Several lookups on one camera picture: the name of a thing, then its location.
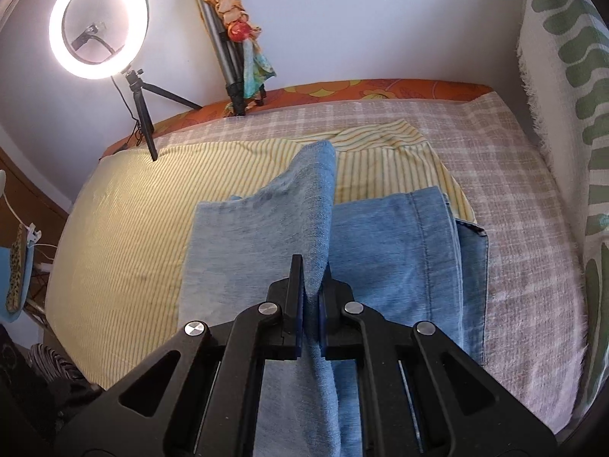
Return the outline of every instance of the leopard print fabric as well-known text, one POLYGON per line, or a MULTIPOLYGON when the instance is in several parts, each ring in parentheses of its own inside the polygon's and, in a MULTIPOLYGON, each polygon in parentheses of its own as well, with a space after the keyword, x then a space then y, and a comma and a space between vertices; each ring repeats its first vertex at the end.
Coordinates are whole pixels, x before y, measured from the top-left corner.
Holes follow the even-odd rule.
POLYGON ((26 247, 23 240, 23 229, 19 226, 17 239, 10 246, 10 283, 6 296, 6 310, 9 313, 19 311, 25 260, 26 247))

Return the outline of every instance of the blue chair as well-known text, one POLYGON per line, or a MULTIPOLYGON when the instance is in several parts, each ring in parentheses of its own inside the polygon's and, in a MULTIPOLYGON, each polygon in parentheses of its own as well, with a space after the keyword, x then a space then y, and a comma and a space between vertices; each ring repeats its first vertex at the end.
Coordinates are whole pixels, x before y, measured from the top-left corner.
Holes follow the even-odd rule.
POLYGON ((12 323, 21 314, 26 303, 27 291, 30 288, 33 262, 34 247, 33 243, 30 242, 26 247, 26 266, 23 273, 21 296, 19 297, 19 309, 14 313, 9 313, 6 308, 6 298, 10 286, 10 249, 0 247, 0 319, 3 322, 12 323))

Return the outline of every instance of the green and white curtain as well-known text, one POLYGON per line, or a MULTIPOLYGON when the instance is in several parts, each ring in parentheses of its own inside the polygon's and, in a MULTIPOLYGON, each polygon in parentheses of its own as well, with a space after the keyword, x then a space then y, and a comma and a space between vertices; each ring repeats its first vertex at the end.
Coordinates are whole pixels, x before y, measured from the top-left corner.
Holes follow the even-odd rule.
POLYGON ((526 0, 519 54, 542 152, 585 268, 588 350, 578 418, 608 373, 609 32, 591 0, 526 0))

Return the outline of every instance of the light blue denim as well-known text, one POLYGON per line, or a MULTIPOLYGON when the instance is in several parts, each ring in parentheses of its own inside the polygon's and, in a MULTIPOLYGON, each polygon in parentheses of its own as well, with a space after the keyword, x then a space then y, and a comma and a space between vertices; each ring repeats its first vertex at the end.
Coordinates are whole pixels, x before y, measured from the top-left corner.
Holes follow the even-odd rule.
POLYGON ((456 222, 434 187, 333 207, 335 173, 331 144, 319 142, 254 196, 197 205, 180 324, 233 320, 287 275, 292 254, 304 257, 303 355, 267 362, 259 457, 361 455, 352 362, 330 363, 319 351, 317 294, 328 261, 356 299, 387 319, 432 320, 474 358, 482 356, 483 231, 456 222))

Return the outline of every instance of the white clip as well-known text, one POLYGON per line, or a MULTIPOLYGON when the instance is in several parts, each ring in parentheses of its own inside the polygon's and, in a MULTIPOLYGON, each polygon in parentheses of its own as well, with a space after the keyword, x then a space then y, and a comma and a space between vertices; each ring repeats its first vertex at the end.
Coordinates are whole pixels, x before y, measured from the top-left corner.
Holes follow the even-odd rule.
POLYGON ((30 224, 27 229, 27 243, 28 244, 36 244, 42 237, 42 231, 36 230, 36 226, 34 224, 30 224))

